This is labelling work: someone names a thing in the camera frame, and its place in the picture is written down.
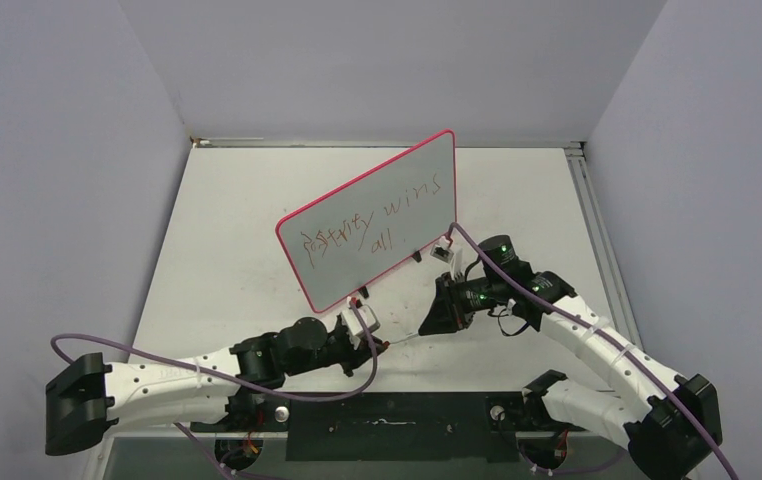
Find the red and white marker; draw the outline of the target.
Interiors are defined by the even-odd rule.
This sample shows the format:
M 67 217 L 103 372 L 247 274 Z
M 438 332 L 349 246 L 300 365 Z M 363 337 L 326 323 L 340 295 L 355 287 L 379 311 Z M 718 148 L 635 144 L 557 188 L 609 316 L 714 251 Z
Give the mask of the red and white marker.
M 396 345 L 396 344 L 401 344 L 401 343 L 405 343 L 405 342 L 407 342 L 407 341 L 409 341 L 409 340 L 413 340 L 413 339 L 416 339 L 416 338 L 418 338 L 418 337 L 419 337 L 419 334 L 418 334 L 418 333 L 416 333 L 416 332 L 414 332 L 414 333 L 408 334 L 408 335 L 406 335 L 406 336 L 404 336 L 404 337 L 402 337 L 402 338 L 400 338 L 400 339 L 396 339 L 396 340 L 390 340 L 390 341 L 388 342 L 388 344 L 389 344 L 389 345 Z

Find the pink framed whiteboard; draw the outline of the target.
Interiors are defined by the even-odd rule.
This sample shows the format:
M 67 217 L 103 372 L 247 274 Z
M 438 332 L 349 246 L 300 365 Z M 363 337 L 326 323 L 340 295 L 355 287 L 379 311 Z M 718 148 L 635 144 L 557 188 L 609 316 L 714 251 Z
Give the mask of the pink framed whiteboard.
M 456 219 L 456 136 L 446 129 L 282 217 L 275 233 L 311 310 L 322 313 Z

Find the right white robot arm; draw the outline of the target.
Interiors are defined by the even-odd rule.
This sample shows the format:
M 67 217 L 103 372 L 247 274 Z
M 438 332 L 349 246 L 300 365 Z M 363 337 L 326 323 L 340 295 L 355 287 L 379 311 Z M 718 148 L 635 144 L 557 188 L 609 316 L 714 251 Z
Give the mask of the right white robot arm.
M 723 442 L 717 390 L 700 374 L 691 378 L 658 362 L 596 314 L 576 290 L 551 271 L 521 260 L 507 235 L 478 244 L 480 277 L 470 277 L 449 238 L 431 254 L 449 270 L 418 330 L 421 336 L 467 329 L 485 312 L 523 320 L 564 347 L 604 381 L 600 392 L 549 370 L 522 390 L 524 422 L 539 429 L 579 427 L 627 452 L 650 479 L 684 479 Z

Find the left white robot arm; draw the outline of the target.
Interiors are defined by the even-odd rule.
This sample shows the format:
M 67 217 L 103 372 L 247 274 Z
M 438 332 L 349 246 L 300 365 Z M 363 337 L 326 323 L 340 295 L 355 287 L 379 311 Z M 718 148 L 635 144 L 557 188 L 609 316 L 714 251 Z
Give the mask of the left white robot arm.
M 291 399 L 285 380 L 338 365 L 350 376 L 376 365 L 389 344 L 366 308 L 341 313 L 332 330 L 303 317 L 199 356 L 144 353 L 140 363 L 105 361 L 102 353 L 68 358 L 45 387 L 45 453 L 64 456 L 99 444 L 108 433 L 171 423 L 239 431 L 254 420 L 259 395 Z

